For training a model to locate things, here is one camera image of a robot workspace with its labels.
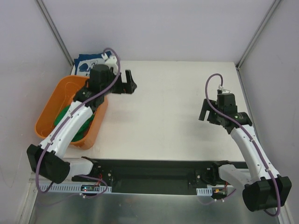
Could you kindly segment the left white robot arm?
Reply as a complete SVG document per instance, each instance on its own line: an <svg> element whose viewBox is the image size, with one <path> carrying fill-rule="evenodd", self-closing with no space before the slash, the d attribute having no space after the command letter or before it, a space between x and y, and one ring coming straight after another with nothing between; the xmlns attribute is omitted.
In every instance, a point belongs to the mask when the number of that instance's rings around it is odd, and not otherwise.
<svg viewBox="0 0 299 224"><path fill-rule="evenodd" d="M36 181L43 176L53 183L62 183L69 177L83 175L93 182L99 176L96 163L87 157L63 160L66 149L82 125L97 113L109 93L132 94L137 88L131 72L126 71L127 82L122 82L120 61L116 53L104 57L104 64L95 65L84 86L73 97L69 110L54 130L38 146L27 149L29 163Z"/></svg>

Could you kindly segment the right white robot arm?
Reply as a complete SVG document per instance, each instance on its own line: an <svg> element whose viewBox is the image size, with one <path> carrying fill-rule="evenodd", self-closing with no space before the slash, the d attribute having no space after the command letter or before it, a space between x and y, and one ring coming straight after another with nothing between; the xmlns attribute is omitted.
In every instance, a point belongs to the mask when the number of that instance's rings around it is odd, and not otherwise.
<svg viewBox="0 0 299 224"><path fill-rule="evenodd" d="M272 208L279 211L285 205L292 182L289 177L281 176L266 156L248 114L237 110L235 95L219 86L217 100L204 99L199 119L227 131L249 170L246 176L231 162L216 161L202 173L202 181L213 186L228 182L242 191L243 201L250 211Z"/></svg>

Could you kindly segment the blue t shirt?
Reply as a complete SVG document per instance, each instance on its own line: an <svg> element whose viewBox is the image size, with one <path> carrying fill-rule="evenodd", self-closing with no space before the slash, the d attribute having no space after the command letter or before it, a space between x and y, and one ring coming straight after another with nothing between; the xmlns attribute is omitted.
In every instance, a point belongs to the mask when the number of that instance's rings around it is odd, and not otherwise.
<svg viewBox="0 0 299 224"><path fill-rule="evenodd" d="M78 58L74 59L73 75L88 77L91 69L97 64L104 64L105 61L111 56L111 51L105 52L106 56L103 57L102 53L99 54L79 54Z"/></svg>

